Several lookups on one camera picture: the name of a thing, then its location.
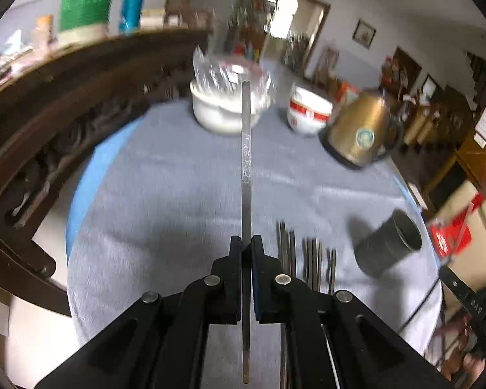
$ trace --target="gray cup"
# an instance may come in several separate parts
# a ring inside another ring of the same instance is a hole
[[[411,253],[421,249],[421,234],[405,212],[396,209],[380,228],[354,250],[356,263],[367,275],[378,277]]]

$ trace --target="white floor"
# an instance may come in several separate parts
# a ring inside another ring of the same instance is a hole
[[[65,228],[70,201],[81,176],[80,168],[63,187],[60,198],[44,218],[33,240],[56,260],[53,279],[66,286]],[[25,389],[79,348],[72,319],[13,297],[6,338],[5,363],[9,379]]]

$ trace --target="clear plastic wrap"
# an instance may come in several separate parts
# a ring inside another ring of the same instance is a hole
[[[250,81],[252,111],[266,110],[275,96],[271,75],[241,56],[206,56],[200,48],[193,54],[197,89],[224,108],[241,112],[241,84]]]

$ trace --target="beige chair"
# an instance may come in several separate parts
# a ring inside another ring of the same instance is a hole
[[[470,181],[465,181],[448,198],[436,218],[448,223],[468,207],[477,193],[475,186]],[[467,225],[472,234],[472,243],[455,257],[449,267],[472,290],[478,291],[486,285],[486,201],[467,218]],[[459,310],[461,304],[448,288],[444,289],[445,318],[448,320]]]

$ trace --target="kettle handle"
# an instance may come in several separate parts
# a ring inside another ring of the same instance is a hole
[[[391,117],[390,126],[394,126],[394,128],[396,128],[396,139],[394,140],[394,144],[390,148],[385,148],[384,153],[373,157],[371,162],[381,161],[382,159],[390,156],[391,153],[398,149],[402,143],[403,135],[405,133],[402,122],[396,117]]]

